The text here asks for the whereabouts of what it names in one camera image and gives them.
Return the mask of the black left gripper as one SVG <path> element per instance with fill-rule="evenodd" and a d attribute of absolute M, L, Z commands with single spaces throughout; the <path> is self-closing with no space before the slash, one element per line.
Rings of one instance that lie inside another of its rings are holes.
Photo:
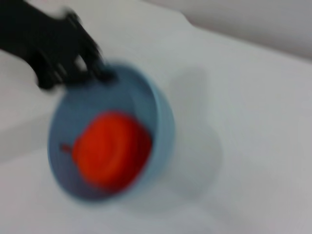
<path fill-rule="evenodd" d="M 0 48 L 30 65 L 38 87 L 75 85 L 96 77 L 117 79 L 110 65 L 99 62 L 98 45 L 74 12 L 51 17 L 24 0 L 0 2 Z"/>

